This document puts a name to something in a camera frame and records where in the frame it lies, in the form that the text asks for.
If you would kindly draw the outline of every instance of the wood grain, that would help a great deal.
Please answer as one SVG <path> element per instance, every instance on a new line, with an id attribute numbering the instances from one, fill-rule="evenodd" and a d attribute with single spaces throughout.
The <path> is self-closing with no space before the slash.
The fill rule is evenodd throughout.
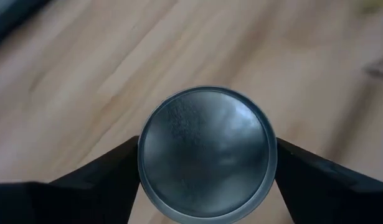
<path id="1" fill-rule="evenodd" d="M 383 180 L 383 81 L 362 71 L 382 56 L 383 10 L 353 0 L 54 1 L 0 45 L 0 182 L 56 179 L 195 85 L 246 94 L 279 137 Z M 140 189 L 130 223 L 172 221 Z M 277 186 L 239 223 L 291 223 Z"/>

